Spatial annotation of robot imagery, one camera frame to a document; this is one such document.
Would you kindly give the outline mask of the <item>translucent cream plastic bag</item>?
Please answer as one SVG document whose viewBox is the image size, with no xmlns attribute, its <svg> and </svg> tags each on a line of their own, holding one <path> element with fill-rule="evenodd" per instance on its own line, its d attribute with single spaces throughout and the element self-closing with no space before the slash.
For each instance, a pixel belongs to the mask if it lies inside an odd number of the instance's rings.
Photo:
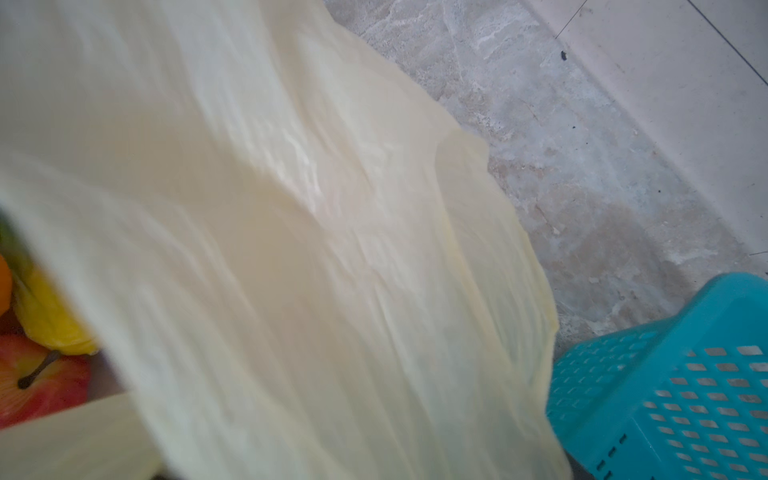
<svg viewBox="0 0 768 480">
<path fill-rule="evenodd" d="M 568 479 L 488 149 L 320 1 L 5 1 L 1 211 L 123 385 L 7 479 Z"/>
</svg>

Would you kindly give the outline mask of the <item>yellow bell pepper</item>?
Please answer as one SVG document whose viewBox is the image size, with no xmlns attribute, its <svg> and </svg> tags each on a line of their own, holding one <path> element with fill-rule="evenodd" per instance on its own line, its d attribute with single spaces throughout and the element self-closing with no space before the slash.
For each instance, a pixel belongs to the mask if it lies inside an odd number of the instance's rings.
<svg viewBox="0 0 768 480">
<path fill-rule="evenodd" d="M 97 339 L 72 313 L 67 302 L 37 268 L 13 273 L 14 313 L 33 342 L 63 355 L 95 355 Z"/>
</svg>

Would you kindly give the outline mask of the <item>red apple with stem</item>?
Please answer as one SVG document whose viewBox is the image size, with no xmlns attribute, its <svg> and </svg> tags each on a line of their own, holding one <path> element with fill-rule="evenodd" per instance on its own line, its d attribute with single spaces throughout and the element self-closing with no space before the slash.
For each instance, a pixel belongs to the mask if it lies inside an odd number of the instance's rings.
<svg viewBox="0 0 768 480">
<path fill-rule="evenodd" d="M 3 429 L 83 404 L 91 379 L 84 356 L 49 351 L 21 335 L 1 337 Z"/>
</svg>

